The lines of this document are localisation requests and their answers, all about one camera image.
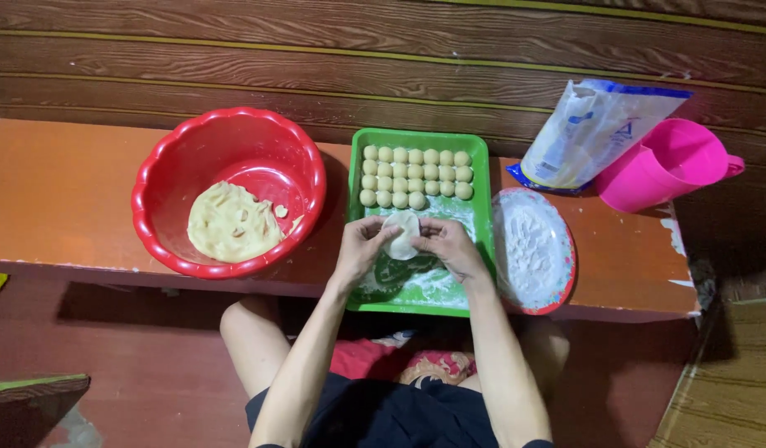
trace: orange wooden table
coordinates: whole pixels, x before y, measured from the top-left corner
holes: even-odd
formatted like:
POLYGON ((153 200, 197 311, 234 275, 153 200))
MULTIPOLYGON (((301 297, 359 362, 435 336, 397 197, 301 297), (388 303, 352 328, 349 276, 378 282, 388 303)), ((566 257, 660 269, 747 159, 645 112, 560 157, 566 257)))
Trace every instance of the orange wooden table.
MULTIPOLYGON (((347 195, 347 145, 318 144, 328 194, 308 240, 251 278, 174 273, 142 246, 131 223, 137 170, 168 131, 0 119, 0 272, 100 284, 318 297, 338 256, 347 195)), ((517 187, 512 158, 490 158, 491 191, 517 187)), ((577 245, 577 282, 555 313, 607 321, 698 314, 670 205, 622 214, 596 196, 546 195, 577 245)))

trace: hand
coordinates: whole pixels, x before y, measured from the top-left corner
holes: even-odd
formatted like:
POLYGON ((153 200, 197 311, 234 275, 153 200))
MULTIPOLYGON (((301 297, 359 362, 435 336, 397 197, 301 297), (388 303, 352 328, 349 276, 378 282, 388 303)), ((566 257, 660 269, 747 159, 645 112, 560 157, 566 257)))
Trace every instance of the hand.
POLYGON ((411 245, 436 255, 458 283, 468 285, 468 280, 488 277, 483 259, 463 224, 454 219, 435 218, 419 218, 419 224, 422 236, 413 237, 411 245))
POLYGON ((396 237, 402 229, 397 226, 381 230, 385 217, 368 216, 344 226, 342 248, 338 252, 336 270, 331 278, 339 282, 340 290, 349 290, 372 269, 383 243, 396 237))

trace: plate of flour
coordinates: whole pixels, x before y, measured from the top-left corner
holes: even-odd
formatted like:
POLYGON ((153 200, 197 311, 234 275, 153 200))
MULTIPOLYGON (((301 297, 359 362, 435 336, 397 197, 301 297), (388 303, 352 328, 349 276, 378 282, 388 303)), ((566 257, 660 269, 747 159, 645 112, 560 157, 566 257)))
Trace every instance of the plate of flour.
POLYGON ((571 293, 577 254, 566 221, 540 193, 508 188, 491 201, 497 286, 526 314, 546 314, 571 293))

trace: green plastic tray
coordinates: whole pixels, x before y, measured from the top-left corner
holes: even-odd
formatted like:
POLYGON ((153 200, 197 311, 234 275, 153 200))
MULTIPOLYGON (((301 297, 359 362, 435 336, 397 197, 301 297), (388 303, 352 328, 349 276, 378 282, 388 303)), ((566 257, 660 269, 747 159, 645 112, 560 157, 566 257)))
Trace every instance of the green plastic tray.
MULTIPOLYGON (((491 228, 490 173, 488 146, 483 139, 468 134, 393 131, 366 127, 353 136, 353 154, 349 162, 349 197, 346 221, 351 222, 372 214, 389 215, 396 208, 364 207, 361 192, 363 150, 373 144, 378 148, 403 147, 439 152, 466 151, 471 156, 474 195, 468 201, 456 197, 427 196, 428 206, 412 210, 419 217, 457 219, 461 221, 477 245, 491 275, 494 268, 494 232, 491 228)), ((419 255, 408 261, 393 260, 385 253, 378 256, 372 271, 349 296, 347 309, 354 311, 414 312, 444 316, 468 317, 468 302, 463 287, 431 255, 419 255)))

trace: flour bag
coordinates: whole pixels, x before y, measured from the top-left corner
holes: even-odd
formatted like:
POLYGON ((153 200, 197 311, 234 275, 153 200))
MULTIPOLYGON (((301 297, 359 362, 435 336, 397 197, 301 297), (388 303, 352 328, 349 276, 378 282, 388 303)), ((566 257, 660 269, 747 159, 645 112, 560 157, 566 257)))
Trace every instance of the flour bag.
POLYGON ((576 194, 692 94, 570 80, 524 159, 507 170, 526 187, 576 194))

